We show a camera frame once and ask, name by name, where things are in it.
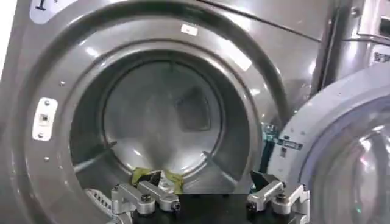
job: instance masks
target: number label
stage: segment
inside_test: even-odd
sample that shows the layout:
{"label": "number label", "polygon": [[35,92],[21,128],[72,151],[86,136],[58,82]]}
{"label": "number label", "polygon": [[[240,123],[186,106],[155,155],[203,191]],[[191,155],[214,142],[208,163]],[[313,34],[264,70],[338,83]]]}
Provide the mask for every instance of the number label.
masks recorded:
{"label": "number label", "polygon": [[30,18],[37,24],[47,23],[77,0],[32,0]]}

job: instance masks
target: drum opening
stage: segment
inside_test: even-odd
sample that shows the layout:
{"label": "drum opening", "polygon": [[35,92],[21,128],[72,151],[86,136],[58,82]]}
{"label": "drum opening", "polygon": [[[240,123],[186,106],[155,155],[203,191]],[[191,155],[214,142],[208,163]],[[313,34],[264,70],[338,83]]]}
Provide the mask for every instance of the drum opening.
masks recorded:
{"label": "drum opening", "polygon": [[244,175],[250,130],[226,74],[173,51],[131,55],[85,90],[70,151],[83,188],[109,195],[137,168],[182,175],[184,193],[229,193]]}

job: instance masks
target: gray metal panel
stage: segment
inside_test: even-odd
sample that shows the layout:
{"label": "gray metal panel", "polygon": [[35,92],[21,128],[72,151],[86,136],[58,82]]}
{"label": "gray metal panel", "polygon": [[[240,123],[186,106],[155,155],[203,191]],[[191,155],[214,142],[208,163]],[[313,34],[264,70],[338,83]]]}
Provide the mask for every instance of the gray metal panel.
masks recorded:
{"label": "gray metal panel", "polygon": [[388,7],[383,0],[341,1],[324,86],[368,68],[375,45],[390,46],[389,38],[379,34],[380,18]]}
{"label": "gray metal panel", "polygon": [[322,44],[238,14],[218,9],[233,23],[242,27],[263,48],[280,73],[293,114],[316,92],[321,66]]}
{"label": "gray metal panel", "polygon": [[332,0],[201,0],[221,5],[259,20],[284,27],[315,40],[324,38]]}

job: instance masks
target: label sticker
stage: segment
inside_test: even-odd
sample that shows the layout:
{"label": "label sticker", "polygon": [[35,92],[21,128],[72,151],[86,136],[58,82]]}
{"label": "label sticker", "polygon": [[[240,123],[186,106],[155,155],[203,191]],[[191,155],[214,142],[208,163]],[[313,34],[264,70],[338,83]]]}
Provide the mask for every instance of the label sticker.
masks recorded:
{"label": "label sticker", "polygon": [[390,47],[384,45],[375,45],[372,48],[370,56],[370,66],[387,61],[390,61]]}
{"label": "label sticker", "polygon": [[187,24],[182,25],[181,31],[182,33],[187,33],[192,36],[197,36],[197,28]]}
{"label": "label sticker", "polygon": [[78,0],[32,0],[30,18],[37,24],[45,24],[76,1]]}
{"label": "label sticker", "polygon": [[39,100],[32,126],[33,139],[44,142],[51,139],[57,107],[58,102],[55,99],[41,98]]}

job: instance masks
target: black base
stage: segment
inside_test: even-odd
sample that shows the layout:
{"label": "black base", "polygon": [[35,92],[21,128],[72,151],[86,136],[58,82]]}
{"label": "black base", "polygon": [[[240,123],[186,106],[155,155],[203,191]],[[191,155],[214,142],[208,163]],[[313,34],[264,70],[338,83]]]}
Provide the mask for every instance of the black base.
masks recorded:
{"label": "black base", "polygon": [[270,209],[249,215],[246,209],[247,195],[179,195],[181,210],[177,215],[157,208],[154,214],[133,215],[134,224],[289,224],[294,215],[281,216]]}

